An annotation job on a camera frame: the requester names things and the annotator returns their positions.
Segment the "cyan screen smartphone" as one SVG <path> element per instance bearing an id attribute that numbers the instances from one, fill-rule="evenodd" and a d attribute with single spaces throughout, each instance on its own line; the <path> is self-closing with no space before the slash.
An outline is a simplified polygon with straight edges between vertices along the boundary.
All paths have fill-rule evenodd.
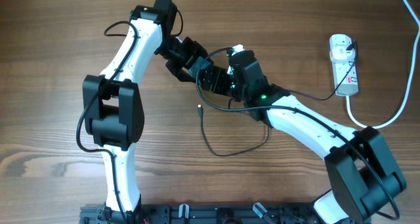
<path id="1" fill-rule="evenodd" d="M 210 59 L 204 60 L 203 57 L 199 56 L 198 59 L 193 63 L 193 65 L 188 70 L 191 76 L 194 78 L 197 75 L 197 72 L 204 70 L 213 65 L 213 62 Z"/>

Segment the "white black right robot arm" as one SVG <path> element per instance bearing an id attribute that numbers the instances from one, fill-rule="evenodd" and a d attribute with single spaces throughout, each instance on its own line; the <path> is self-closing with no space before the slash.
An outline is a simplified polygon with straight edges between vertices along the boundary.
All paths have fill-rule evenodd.
<path id="1" fill-rule="evenodd" d="M 331 188 L 313 203 L 324 223 L 366 223 L 377 214 L 397 220 L 395 197 L 407 183 L 389 146 L 372 127 L 361 131 L 337 124 L 306 107 L 288 90 L 270 84 L 253 51 L 227 48 L 229 68 L 207 56 L 191 69 L 199 93 L 212 91 L 242 102 L 258 122 L 283 131 L 324 162 Z"/>

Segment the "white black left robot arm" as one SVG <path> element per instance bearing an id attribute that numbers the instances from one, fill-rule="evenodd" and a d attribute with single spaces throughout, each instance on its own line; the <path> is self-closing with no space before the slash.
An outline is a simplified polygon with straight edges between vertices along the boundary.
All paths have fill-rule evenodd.
<path id="1" fill-rule="evenodd" d="M 108 197 L 102 211 L 84 223 L 136 223 L 141 193 L 135 178 L 135 147 L 144 129 L 139 85 L 153 55 L 167 60 L 179 81 L 195 81 L 195 73 L 212 65 L 207 51 L 190 38 L 172 33 L 180 11 L 172 0 L 155 0 L 153 7 L 138 5 L 126 21 L 129 30 L 113 61 L 97 76 L 83 81 L 83 107 L 76 133 L 93 137 L 102 154 Z"/>

